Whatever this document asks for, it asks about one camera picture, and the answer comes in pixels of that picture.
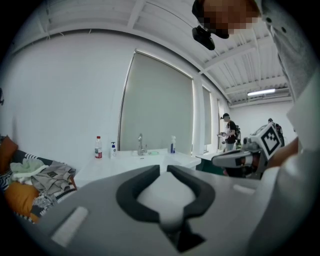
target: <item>pillow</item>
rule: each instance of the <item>pillow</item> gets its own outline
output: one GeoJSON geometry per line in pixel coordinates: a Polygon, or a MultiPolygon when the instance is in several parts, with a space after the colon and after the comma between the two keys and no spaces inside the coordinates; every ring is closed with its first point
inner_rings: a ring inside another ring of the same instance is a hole
{"type": "Polygon", "coordinates": [[[39,191],[32,185],[11,183],[4,192],[9,208],[21,215],[30,217],[32,203],[39,196],[39,191]]]}
{"type": "Polygon", "coordinates": [[[0,145],[0,174],[4,174],[9,169],[11,158],[17,149],[18,145],[8,136],[4,138],[0,145]]]}

